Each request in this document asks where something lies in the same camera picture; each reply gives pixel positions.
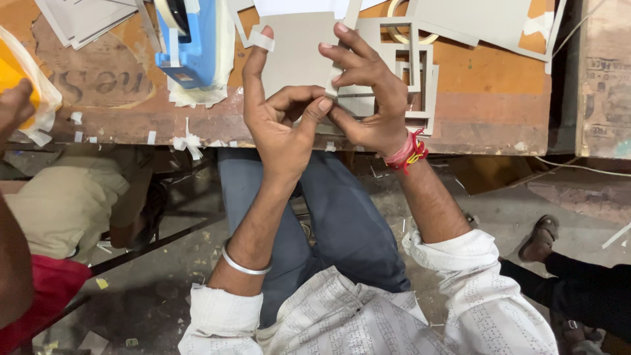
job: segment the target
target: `silver bangle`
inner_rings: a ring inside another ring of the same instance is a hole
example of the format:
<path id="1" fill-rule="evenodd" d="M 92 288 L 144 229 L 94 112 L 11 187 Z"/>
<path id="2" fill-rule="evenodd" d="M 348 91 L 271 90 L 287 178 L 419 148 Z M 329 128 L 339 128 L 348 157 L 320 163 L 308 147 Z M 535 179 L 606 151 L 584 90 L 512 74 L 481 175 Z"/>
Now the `silver bangle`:
<path id="1" fill-rule="evenodd" d="M 221 246 L 221 253 L 223 254 L 223 258 L 226 259 L 226 262 L 228 263 L 228 265 L 230 265 L 232 268 L 243 272 L 244 274 L 249 274 L 249 275 L 264 275 L 266 273 L 268 273 L 271 269 L 272 269 L 272 257 L 269 257 L 269 264 L 268 266 L 265 267 L 264 270 L 250 270 L 248 268 L 244 268 L 243 266 L 237 264 L 234 262 L 234 260 L 232 260 L 230 258 L 230 256 L 228 256 L 228 253 L 226 252 L 226 245 L 228 245 L 228 242 L 232 239 L 232 237 L 226 239 L 223 242 L 223 245 Z"/>

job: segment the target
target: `shirt sleeve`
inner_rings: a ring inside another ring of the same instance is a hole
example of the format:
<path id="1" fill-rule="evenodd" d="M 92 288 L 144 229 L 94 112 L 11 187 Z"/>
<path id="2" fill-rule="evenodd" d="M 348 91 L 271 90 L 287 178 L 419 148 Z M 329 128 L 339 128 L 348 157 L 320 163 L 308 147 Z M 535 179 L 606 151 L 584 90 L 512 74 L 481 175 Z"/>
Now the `shirt sleeve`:
<path id="1" fill-rule="evenodd" d="M 252 336 L 259 327 L 263 294 L 236 296 L 193 284 L 191 324 L 178 348 L 182 355 L 262 354 Z"/>
<path id="2" fill-rule="evenodd" d="M 439 291 L 449 298 L 445 345 L 456 354 L 557 354 L 546 320 L 515 280 L 500 275 L 494 240 L 479 229 L 434 244 L 424 244 L 416 230 L 404 238 L 406 253 L 442 277 Z"/>

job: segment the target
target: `wooden table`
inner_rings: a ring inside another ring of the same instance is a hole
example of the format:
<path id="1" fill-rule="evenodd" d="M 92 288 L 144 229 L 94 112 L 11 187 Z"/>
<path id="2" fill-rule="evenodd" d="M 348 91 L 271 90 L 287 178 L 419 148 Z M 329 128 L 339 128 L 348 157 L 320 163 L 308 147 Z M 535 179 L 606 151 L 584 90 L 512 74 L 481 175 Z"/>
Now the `wooden table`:
<path id="1" fill-rule="evenodd" d="M 600 0 L 584 2 L 583 16 Z M 576 155 L 631 159 L 631 3 L 607 0 L 581 28 Z"/>
<path id="2" fill-rule="evenodd" d="M 366 9 L 360 17 L 386 16 L 389 2 Z M 553 0 L 533 0 L 529 16 L 550 11 Z M 254 8 L 240 13 L 246 33 L 259 23 Z M 20 40 L 64 97 L 50 132 L 53 141 L 96 136 L 100 143 L 145 144 L 149 131 L 155 143 L 169 145 L 189 129 L 202 144 L 236 141 L 252 147 L 242 120 L 241 69 L 250 52 L 237 34 L 234 70 L 228 98 L 212 109 L 174 107 L 168 101 L 165 74 L 155 66 L 153 51 L 138 14 L 97 41 L 75 51 L 63 48 L 33 0 L 0 0 L 0 25 Z M 521 46 L 543 52 L 540 33 L 522 36 Z M 550 75 L 544 63 L 486 43 L 474 49 L 449 39 L 434 42 L 434 63 L 440 65 L 435 134 L 431 152 L 544 155 L 548 140 Z M 83 112 L 83 124 L 69 117 Z M 28 142 L 21 133 L 15 142 Z M 338 150 L 353 150 L 344 137 L 318 135 L 316 148 L 327 141 Z"/>

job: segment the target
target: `blue jeans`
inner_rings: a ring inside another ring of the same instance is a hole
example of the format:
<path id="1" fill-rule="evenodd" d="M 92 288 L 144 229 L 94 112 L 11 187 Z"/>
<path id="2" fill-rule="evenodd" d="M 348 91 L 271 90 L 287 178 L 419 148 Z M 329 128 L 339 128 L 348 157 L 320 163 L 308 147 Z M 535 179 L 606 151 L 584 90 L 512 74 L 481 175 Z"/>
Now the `blue jeans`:
<path id="1" fill-rule="evenodd" d="M 259 191 L 263 166 L 256 149 L 219 148 L 218 155 L 232 235 Z M 262 286 L 260 328 L 276 323 L 283 302 L 331 265 L 354 283 L 389 292 L 410 289 L 392 230 L 357 178 L 335 155 L 313 151 L 300 185 L 316 243 L 309 246 L 288 202 L 274 239 L 274 265 Z"/>

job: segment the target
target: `hand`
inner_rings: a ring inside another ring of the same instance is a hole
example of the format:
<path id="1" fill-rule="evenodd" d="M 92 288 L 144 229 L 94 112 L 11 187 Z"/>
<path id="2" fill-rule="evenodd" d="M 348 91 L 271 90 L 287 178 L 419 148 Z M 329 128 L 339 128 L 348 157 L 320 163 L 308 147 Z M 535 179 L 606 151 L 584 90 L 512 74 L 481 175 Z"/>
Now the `hand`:
<path id="1" fill-rule="evenodd" d="M 4 144 L 35 113 L 35 108 L 28 99 L 32 92 L 31 82 L 22 79 L 17 86 L 6 89 L 0 95 L 0 144 Z"/>
<path id="2" fill-rule="evenodd" d="M 382 156 L 393 155 L 408 137 L 405 128 L 408 87 L 390 71 L 379 54 L 356 31 L 338 22 L 333 32 L 353 50 L 351 52 L 338 45 L 320 43 L 320 54 L 345 69 L 342 75 L 333 78 L 333 84 L 339 87 L 372 87 L 379 112 L 357 121 L 335 105 L 329 118 L 351 143 L 373 149 Z"/>
<path id="3" fill-rule="evenodd" d="M 274 38 L 271 27 L 262 34 Z M 261 73 L 267 50 L 252 47 L 243 68 L 244 121 L 263 162 L 264 178 L 293 184 L 300 179 L 311 158 L 316 126 L 329 112 L 333 102 L 318 86 L 284 87 L 265 100 Z M 293 122 L 302 115 L 300 124 Z"/>

